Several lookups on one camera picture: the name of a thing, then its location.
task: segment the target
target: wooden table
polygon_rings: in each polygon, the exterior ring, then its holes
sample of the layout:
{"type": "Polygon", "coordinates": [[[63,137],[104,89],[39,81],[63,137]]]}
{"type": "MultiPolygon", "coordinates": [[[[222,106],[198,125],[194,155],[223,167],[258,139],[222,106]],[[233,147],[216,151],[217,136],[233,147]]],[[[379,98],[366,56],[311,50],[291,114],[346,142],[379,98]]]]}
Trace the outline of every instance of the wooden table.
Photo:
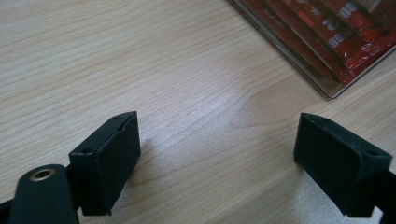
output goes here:
{"type": "Polygon", "coordinates": [[[133,176],[82,223],[378,223],[343,217],[292,152],[308,112],[396,156],[395,60],[329,102],[225,0],[4,0],[0,202],[136,110],[133,176]]]}

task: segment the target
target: stack of red packets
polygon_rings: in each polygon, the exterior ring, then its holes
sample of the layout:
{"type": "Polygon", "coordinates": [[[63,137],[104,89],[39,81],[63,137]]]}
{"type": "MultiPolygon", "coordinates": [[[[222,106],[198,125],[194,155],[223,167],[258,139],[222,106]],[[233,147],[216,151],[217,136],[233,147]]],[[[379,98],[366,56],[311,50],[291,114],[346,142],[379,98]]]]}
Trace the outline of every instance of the stack of red packets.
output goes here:
{"type": "Polygon", "coordinates": [[[395,0],[231,0],[329,98],[396,46],[395,0]]]}

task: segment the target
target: red packet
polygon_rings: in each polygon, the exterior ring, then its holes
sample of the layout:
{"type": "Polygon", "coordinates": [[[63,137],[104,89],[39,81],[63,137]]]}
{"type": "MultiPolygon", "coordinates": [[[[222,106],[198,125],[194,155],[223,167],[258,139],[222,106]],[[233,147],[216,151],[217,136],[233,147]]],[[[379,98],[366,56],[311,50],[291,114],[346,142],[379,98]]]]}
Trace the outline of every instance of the red packet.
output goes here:
{"type": "Polygon", "coordinates": [[[396,0],[229,1],[331,99],[396,49],[396,0]]]}

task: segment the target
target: screw hole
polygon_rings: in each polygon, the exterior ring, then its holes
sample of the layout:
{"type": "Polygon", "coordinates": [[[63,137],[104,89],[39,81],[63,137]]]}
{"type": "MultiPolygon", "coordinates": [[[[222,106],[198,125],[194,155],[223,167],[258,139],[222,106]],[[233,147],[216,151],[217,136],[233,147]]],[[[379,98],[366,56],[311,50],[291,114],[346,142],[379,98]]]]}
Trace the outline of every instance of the screw hole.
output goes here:
{"type": "Polygon", "coordinates": [[[40,170],[35,172],[34,174],[32,174],[30,176],[30,180],[32,181],[42,181],[45,179],[48,179],[50,176],[55,174],[55,170],[54,169],[44,169],[44,170],[40,170]]]}
{"type": "Polygon", "coordinates": [[[368,151],[368,153],[369,153],[371,156],[378,156],[378,153],[377,153],[376,151],[368,151]]]}
{"type": "Polygon", "coordinates": [[[92,153],[92,152],[93,152],[93,149],[92,149],[92,148],[84,148],[84,149],[82,149],[81,151],[82,151],[82,153],[84,153],[84,154],[88,154],[88,153],[92,153]]]}

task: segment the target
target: wood grain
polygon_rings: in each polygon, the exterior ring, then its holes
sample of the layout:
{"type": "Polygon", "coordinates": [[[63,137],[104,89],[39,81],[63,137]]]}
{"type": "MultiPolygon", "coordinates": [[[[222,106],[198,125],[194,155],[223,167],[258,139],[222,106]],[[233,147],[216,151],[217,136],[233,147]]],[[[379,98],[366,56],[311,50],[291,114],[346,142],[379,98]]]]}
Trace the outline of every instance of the wood grain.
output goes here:
{"type": "Polygon", "coordinates": [[[343,217],[292,151],[308,112],[396,156],[395,59],[329,102],[227,1],[3,0],[0,202],[136,110],[134,174],[82,223],[378,223],[343,217]]]}

